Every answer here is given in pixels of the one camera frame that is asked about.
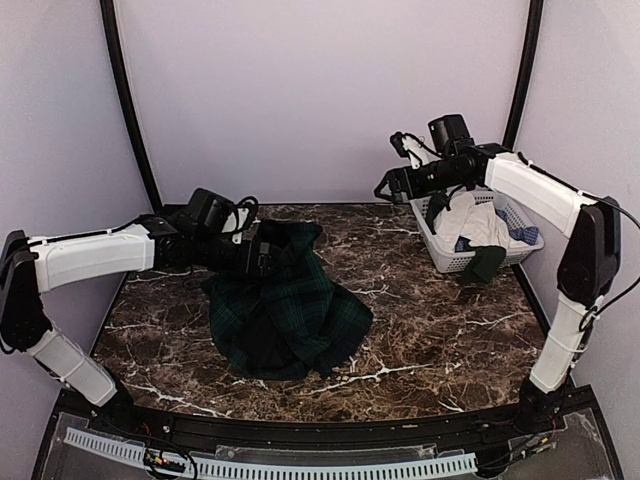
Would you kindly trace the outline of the dark green plaid garment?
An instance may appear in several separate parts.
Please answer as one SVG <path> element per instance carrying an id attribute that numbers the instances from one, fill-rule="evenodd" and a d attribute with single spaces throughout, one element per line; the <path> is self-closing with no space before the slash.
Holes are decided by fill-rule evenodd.
<path id="1" fill-rule="evenodd" d="M 353 356 L 373 324 L 373 313 L 334 282 L 314 252 L 323 232 L 313 222 L 260 222 L 252 242 L 267 244 L 269 274 L 216 274 L 201 288 L 219 353 L 237 371 L 262 380 L 321 377 Z"/>

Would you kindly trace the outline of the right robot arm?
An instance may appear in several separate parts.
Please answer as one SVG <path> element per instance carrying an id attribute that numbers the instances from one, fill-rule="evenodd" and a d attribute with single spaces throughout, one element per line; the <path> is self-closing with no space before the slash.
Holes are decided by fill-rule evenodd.
<path id="1" fill-rule="evenodd" d="M 463 146 L 441 160 L 413 161 L 387 171 L 374 195 L 405 203 L 463 185 L 501 194 L 543 223 L 544 239 L 556 242 L 557 271 L 551 284 L 557 306 L 529 381 L 544 394 L 564 383 L 585 351 L 585 337 L 604 312 L 620 268 L 620 211 L 543 171 L 522 155 L 489 143 Z"/>

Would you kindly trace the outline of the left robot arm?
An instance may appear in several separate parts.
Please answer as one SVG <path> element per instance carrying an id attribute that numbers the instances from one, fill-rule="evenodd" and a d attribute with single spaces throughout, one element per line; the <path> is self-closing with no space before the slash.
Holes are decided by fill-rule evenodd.
<path id="1" fill-rule="evenodd" d="M 1 255 L 1 350 L 30 356 L 102 409 L 103 421 L 117 434 L 134 435 L 141 415 L 126 402 L 125 387 L 47 315 L 45 298 L 163 268 L 202 267 L 260 278 L 271 272 L 274 252 L 265 241 L 244 239 L 233 219 L 206 226 L 142 215 L 121 227 L 60 237 L 13 231 Z"/>

